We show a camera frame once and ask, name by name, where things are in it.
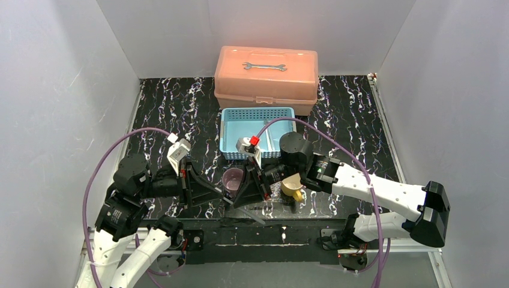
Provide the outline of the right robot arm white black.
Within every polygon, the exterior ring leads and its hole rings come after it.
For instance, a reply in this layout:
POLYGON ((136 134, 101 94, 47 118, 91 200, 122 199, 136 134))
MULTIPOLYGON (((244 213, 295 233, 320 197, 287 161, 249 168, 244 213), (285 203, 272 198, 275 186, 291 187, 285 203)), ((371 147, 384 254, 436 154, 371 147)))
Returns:
POLYGON ((312 191, 353 197, 388 209, 378 215, 348 216, 341 232, 326 237, 337 248, 381 237, 410 238, 428 247, 444 247, 451 206, 442 184, 410 185, 366 176, 360 169, 315 153, 312 143, 297 132, 282 135, 279 157, 263 163, 258 141, 255 136, 237 141, 238 152, 247 160, 234 208, 269 199, 273 184, 298 175, 300 184, 312 191))

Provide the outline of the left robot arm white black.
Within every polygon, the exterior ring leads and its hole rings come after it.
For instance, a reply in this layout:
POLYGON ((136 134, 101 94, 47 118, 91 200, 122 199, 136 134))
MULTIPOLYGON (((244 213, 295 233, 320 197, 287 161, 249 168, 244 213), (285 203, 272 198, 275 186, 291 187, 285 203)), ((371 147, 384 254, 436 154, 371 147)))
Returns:
POLYGON ((149 212, 143 200, 179 197, 185 206, 194 207, 222 198, 221 189, 199 176, 191 162, 181 160, 179 165, 178 172, 167 165, 152 173, 142 154, 128 155, 119 162, 95 222, 94 260, 83 268, 77 287, 96 286, 92 267, 102 287, 133 287, 162 252, 186 241, 182 222, 164 215, 122 262, 125 249, 149 212))

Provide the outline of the purple mug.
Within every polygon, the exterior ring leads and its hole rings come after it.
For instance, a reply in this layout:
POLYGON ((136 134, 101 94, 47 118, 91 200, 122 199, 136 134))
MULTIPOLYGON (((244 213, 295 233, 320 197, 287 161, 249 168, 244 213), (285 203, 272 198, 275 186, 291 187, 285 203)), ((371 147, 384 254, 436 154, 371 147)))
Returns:
POLYGON ((236 167, 227 169, 224 172, 221 178, 221 183, 224 189, 226 190, 227 195, 230 198, 235 198, 239 186, 242 182, 243 175, 244 175, 243 170, 236 167))

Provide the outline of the light blue plastic basket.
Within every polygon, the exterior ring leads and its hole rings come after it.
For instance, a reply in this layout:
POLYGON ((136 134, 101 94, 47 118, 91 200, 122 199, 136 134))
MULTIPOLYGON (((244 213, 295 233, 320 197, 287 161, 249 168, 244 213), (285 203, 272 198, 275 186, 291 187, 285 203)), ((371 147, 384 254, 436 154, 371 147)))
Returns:
MULTIPOLYGON (((246 155, 238 152, 236 144, 240 138, 251 138, 273 119, 294 117, 291 107, 248 107, 226 108, 221 112, 220 152, 227 160, 243 160, 246 155)), ((278 121, 261 136, 258 143, 263 158, 280 156, 279 140, 282 135, 295 131, 296 124, 292 121, 278 121)))

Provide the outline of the yellow mug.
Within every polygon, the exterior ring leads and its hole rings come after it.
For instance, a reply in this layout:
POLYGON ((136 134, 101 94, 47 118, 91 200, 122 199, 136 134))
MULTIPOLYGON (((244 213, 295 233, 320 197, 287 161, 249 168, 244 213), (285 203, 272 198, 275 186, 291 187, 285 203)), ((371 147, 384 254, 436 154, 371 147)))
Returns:
POLYGON ((296 202, 303 201, 303 184, 298 173, 283 179, 280 188, 284 195, 293 198, 296 202))

